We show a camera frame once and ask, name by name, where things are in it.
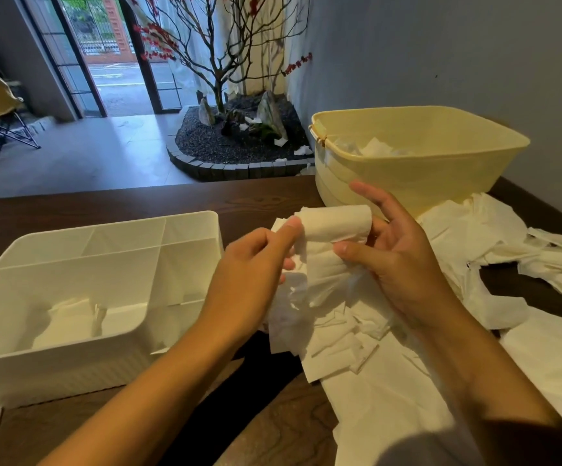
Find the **white organizer box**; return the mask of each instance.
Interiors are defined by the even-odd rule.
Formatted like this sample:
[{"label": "white organizer box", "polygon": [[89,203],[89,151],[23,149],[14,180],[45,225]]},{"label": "white organizer box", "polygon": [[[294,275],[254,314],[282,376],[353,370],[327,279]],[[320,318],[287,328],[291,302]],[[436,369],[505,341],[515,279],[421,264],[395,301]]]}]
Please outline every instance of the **white organizer box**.
[{"label": "white organizer box", "polygon": [[[212,211],[13,242],[0,257],[0,405],[132,381],[197,319],[222,253]],[[54,317],[53,306],[72,299],[89,299],[89,311]],[[92,328],[95,305],[103,319]]]}]

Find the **brick pillar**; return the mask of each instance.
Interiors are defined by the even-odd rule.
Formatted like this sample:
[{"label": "brick pillar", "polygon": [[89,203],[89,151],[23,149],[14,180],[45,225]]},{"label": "brick pillar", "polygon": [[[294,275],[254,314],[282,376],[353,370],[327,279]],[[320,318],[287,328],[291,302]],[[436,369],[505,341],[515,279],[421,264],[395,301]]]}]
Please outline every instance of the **brick pillar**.
[{"label": "brick pillar", "polygon": [[106,9],[108,21],[111,23],[111,29],[115,35],[117,46],[120,50],[120,57],[122,62],[136,62],[136,56],[130,51],[130,44],[128,44],[128,34],[122,24],[119,8],[115,0],[102,0],[102,4]]}]

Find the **road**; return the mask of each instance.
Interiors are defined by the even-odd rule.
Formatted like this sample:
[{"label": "road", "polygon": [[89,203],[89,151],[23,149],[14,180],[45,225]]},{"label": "road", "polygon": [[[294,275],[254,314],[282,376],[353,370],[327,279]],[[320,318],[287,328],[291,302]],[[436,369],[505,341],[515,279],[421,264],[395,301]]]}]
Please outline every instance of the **road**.
[{"label": "road", "polygon": [[[159,90],[171,88],[174,82],[168,63],[153,62],[151,65]],[[137,63],[91,64],[89,71],[109,116],[154,114],[143,75]],[[171,90],[161,91],[159,94],[165,108],[197,104],[195,92],[181,89],[179,98],[175,91]]]}]

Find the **wooden table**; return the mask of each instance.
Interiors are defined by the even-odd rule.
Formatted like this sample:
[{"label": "wooden table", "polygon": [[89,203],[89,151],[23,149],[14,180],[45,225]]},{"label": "wooden table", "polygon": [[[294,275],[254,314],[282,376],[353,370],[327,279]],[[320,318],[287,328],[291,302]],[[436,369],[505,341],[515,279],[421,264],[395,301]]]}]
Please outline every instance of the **wooden table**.
[{"label": "wooden table", "polygon": [[[500,180],[491,194],[528,226],[562,234],[562,214],[520,188]],[[30,232],[204,209],[219,214],[227,245],[255,227],[270,227],[276,217],[321,205],[312,176],[0,199],[0,255]],[[562,316],[562,296],[541,280],[518,275],[515,265],[493,265],[481,274],[493,294],[523,296]],[[201,402],[174,444],[183,464],[334,464],[331,430],[337,421],[321,386],[308,384],[288,353],[270,355],[266,342],[261,334],[252,338],[238,353],[244,360],[233,361]],[[118,390],[6,411],[0,465],[36,464]]]}]

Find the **hand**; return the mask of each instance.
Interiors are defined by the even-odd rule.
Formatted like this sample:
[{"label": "hand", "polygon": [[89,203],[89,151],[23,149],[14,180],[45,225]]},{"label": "hand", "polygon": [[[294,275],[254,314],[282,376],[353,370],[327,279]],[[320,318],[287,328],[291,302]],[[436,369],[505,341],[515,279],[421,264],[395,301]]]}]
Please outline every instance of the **hand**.
[{"label": "hand", "polygon": [[399,201],[360,181],[350,188],[377,205],[388,222],[375,217],[366,245],[338,242],[335,253],[370,269],[411,329],[439,326],[451,311],[466,313],[440,271],[425,232]]},{"label": "hand", "polygon": [[270,302],[284,276],[293,270],[287,258],[303,233],[300,219],[292,216],[275,233],[258,228],[227,246],[206,296],[198,324],[241,344],[261,325]]}]

